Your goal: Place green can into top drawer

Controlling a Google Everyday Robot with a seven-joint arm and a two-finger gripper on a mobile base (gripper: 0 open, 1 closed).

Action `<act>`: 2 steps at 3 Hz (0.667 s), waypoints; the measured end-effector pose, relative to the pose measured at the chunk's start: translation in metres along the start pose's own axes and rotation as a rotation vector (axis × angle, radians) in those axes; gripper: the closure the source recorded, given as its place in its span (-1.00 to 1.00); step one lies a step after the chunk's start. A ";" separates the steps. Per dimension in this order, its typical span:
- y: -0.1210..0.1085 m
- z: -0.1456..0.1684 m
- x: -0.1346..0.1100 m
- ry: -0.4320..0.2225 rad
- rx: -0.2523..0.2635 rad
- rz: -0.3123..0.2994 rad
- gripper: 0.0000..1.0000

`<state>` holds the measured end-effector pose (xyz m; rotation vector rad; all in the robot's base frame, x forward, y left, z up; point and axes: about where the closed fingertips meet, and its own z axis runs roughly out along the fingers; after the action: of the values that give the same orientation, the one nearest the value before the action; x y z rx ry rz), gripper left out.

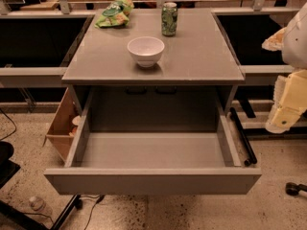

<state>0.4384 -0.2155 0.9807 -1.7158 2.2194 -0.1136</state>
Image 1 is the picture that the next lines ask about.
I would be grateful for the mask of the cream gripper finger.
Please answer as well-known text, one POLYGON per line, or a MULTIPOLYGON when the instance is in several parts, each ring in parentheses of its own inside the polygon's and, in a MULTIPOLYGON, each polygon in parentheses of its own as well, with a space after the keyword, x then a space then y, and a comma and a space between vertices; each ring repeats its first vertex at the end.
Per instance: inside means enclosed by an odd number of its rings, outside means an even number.
POLYGON ((265 129, 268 132, 280 134, 289 131, 299 120, 301 114, 289 107, 277 107, 274 105, 269 113, 265 129))

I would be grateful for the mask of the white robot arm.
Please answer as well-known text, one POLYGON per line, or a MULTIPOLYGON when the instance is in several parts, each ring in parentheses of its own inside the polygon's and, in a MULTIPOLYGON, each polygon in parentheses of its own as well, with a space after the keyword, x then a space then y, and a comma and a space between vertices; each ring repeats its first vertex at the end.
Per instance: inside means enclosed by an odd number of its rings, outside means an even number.
POLYGON ((262 48, 280 51, 283 61, 294 68, 287 77, 277 77, 274 104, 265 124, 271 133, 283 133, 307 110, 307 4, 285 28, 267 38, 262 48))

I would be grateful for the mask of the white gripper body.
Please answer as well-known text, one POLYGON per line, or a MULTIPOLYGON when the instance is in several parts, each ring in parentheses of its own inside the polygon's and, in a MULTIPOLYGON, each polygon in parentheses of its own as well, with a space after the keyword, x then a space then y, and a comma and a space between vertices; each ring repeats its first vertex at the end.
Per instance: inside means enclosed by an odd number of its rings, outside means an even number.
POLYGON ((307 110, 307 70, 294 71, 288 77, 279 76, 277 91, 277 119, 299 119, 307 110))

